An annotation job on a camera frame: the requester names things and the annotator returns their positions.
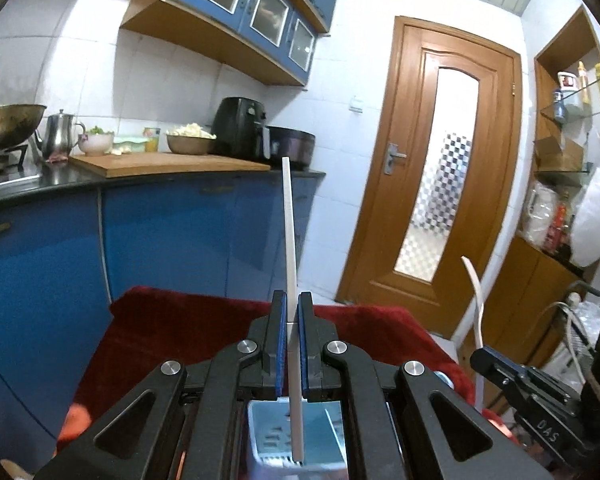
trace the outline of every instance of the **blue gripper pad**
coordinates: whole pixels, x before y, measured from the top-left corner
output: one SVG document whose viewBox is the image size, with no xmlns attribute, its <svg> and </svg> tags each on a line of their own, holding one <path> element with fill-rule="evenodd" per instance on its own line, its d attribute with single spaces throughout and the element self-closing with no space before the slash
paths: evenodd
<svg viewBox="0 0 600 480">
<path fill-rule="evenodd" d="M 280 315 L 280 328 L 278 330 L 278 350 L 276 351 L 276 396 L 282 395 L 282 386 L 285 383 L 286 363 L 286 293 L 282 295 L 282 312 Z"/>
<path fill-rule="evenodd" d="M 300 331 L 300 377 L 302 379 L 302 394 L 306 396 L 309 389 L 309 371 L 306 362 L 306 333 L 304 331 L 304 316 L 302 315 L 303 305 L 301 303 L 302 294 L 298 295 L 298 330 Z"/>
</svg>

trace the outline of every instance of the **gas stove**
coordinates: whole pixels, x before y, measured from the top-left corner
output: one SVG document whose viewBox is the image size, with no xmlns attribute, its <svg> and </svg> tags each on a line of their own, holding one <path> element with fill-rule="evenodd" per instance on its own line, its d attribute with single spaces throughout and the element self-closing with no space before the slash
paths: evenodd
<svg viewBox="0 0 600 480">
<path fill-rule="evenodd" d="M 27 155 L 26 144 L 21 144 L 19 146 L 14 146 L 13 148 L 7 148 L 6 150 L 0 151 L 0 171 L 4 171 L 7 168 L 23 168 L 24 158 Z M 14 158 L 13 155 L 16 155 L 16 152 L 20 152 L 17 158 Z"/>
<path fill-rule="evenodd" d="M 40 173 L 37 167 L 24 163 L 28 146 L 23 144 L 0 152 L 0 186 L 37 180 Z"/>
</svg>

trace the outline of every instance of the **stainless steel teapot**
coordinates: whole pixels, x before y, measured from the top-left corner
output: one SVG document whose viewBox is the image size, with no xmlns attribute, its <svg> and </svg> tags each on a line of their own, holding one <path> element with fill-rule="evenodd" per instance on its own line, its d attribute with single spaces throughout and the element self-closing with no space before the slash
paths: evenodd
<svg viewBox="0 0 600 480">
<path fill-rule="evenodd" d="M 69 153 L 78 143 L 72 139 L 74 126 L 80 126 L 82 132 L 85 133 L 87 128 L 81 122 L 74 121 L 75 116 L 65 114 L 61 108 L 59 114 L 51 115 L 46 120 L 45 138 L 41 139 L 38 132 L 34 134 L 36 146 L 42 152 L 42 157 L 47 162 L 57 162 L 59 160 L 67 160 Z"/>
</svg>

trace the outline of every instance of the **kitchen counter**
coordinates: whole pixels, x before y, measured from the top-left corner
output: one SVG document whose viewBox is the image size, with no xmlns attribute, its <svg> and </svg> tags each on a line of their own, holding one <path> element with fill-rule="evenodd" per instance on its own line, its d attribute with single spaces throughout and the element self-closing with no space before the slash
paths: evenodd
<svg viewBox="0 0 600 480">
<path fill-rule="evenodd" d="M 137 285 L 257 301 L 285 288 L 282 172 L 11 171 L 33 178 L 0 184 L 0 453 L 36 471 L 112 300 Z M 322 176 L 292 172 L 297 263 Z"/>
<path fill-rule="evenodd" d="M 27 174 L 37 171 L 40 178 L 25 182 L 14 181 L 0 186 L 0 209 L 29 203 L 53 195 L 62 195 L 78 190 L 97 189 L 104 187 L 130 186 L 134 184 L 150 184 L 157 182 L 191 180 L 196 178 L 209 178 L 210 176 L 247 175 L 259 174 L 270 178 L 279 178 L 280 169 L 270 171 L 205 171 L 200 173 L 161 173 L 139 176 L 125 176 L 119 178 L 105 178 L 93 171 L 86 170 L 70 163 L 42 164 L 26 167 Z M 322 178 L 325 173 L 321 171 L 292 171 L 292 178 Z"/>
</svg>

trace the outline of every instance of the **light switch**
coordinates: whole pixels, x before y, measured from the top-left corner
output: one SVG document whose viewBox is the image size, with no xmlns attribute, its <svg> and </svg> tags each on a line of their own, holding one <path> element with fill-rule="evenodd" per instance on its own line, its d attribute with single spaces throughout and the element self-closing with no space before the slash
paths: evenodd
<svg viewBox="0 0 600 480">
<path fill-rule="evenodd" d="M 354 95 L 349 102 L 349 110 L 361 114 L 364 104 L 365 103 L 362 99 L 360 99 L 357 95 Z"/>
</svg>

